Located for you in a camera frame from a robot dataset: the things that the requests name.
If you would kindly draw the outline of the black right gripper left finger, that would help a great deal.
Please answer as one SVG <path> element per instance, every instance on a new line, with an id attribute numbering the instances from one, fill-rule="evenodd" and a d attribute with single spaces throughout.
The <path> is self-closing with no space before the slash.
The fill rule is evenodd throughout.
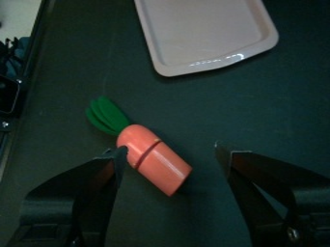
<path id="1" fill-rule="evenodd" d="M 127 154 L 107 151 L 28 192 L 5 247 L 104 247 Z"/>

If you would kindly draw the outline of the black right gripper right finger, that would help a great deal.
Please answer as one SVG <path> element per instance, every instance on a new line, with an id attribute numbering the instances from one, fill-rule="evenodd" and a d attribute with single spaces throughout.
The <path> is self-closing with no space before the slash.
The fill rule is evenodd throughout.
<path id="1" fill-rule="evenodd" d="M 330 178 L 217 143 L 252 247 L 330 247 Z"/>

